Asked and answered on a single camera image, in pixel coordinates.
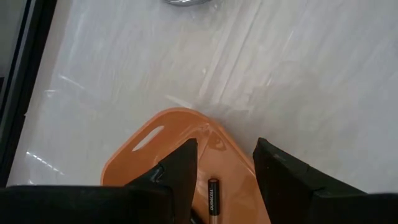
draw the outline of black wall edge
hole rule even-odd
[[[57,0],[27,0],[0,102],[0,187],[7,185]]]

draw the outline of silver object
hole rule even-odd
[[[195,4],[202,4],[210,0],[164,0],[164,1],[174,6],[192,6]]]

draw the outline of orange plastic tray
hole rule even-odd
[[[158,127],[163,128],[135,149]],[[192,206],[199,216],[207,222],[207,180],[216,177],[221,183],[221,223],[270,223],[253,163],[219,124],[186,108],[161,111],[146,122],[106,163],[101,184],[127,184],[190,138],[198,142],[198,175]]]

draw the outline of white floor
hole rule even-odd
[[[100,182],[160,110],[398,191],[398,1],[58,1],[8,184]]]

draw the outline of marble floor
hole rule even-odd
[[[58,1],[8,185],[97,185],[157,112],[398,191],[398,1]]]

